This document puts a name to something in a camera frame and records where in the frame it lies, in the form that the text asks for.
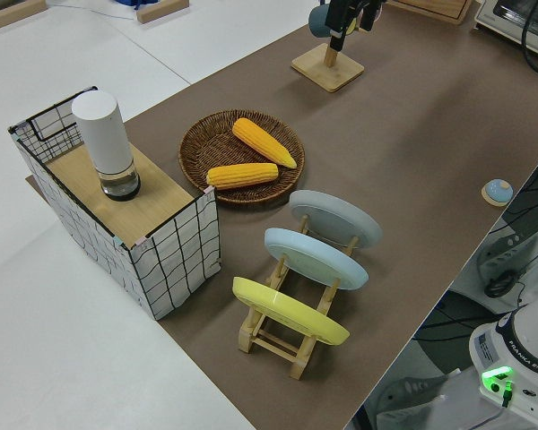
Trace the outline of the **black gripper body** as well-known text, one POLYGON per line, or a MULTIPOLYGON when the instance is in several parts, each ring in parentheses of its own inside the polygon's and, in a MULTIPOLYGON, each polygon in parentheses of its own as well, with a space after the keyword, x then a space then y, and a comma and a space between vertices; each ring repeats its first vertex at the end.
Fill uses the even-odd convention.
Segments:
POLYGON ((353 20, 362 15, 363 8, 367 6, 376 6, 378 8, 378 14, 382 4, 383 1, 330 1, 326 18, 332 21, 341 19, 346 19, 347 21, 353 20))

